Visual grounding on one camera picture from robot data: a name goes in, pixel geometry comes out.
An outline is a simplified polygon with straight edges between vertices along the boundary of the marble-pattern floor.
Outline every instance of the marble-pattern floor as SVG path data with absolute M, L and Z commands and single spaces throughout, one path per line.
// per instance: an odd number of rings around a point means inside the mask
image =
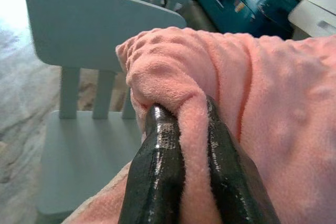
M 59 68 L 34 53 L 25 0 L 0 0 L 0 223 L 33 224 L 46 117 L 58 108 Z M 90 110 L 97 72 L 81 73 L 79 109 Z M 125 96 L 119 74 L 112 110 Z

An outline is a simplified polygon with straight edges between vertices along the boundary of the teal storage box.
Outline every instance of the teal storage box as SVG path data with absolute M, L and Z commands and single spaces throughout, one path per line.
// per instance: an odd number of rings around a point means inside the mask
M 288 14 L 297 0 L 197 0 L 221 33 L 291 38 Z

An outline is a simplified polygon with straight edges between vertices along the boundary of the floor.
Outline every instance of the floor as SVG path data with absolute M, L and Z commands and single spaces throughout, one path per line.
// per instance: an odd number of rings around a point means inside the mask
M 33 224 L 39 160 L 46 118 L 58 108 L 59 68 L 34 53 L 25 0 L 0 0 L 0 223 Z M 79 109 L 90 110 L 97 73 L 81 73 Z M 112 110 L 120 110 L 126 86 L 119 74 Z

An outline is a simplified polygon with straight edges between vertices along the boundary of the pink towel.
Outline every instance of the pink towel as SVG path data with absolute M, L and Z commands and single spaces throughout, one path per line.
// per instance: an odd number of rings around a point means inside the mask
M 143 130 L 160 103 L 178 118 L 181 223 L 221 223 L 207 164 L 206 94 L 258 167 L 281 223 L 336 220 L 336 36 L 283 41 L 154 29 L 117 47 Z M 117 223 L 128 166 L 65 223 Z

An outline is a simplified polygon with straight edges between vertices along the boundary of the chair seat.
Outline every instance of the chair seat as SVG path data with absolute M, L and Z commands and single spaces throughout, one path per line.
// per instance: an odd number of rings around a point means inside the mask
M 78 111 L 77 119 L 50 114 L 41 159 L 40 214 L 68 215 L 102 189 L 141 145 L 135 119 L 109 112 L 107 120 L 92 119 L 91 111 Z

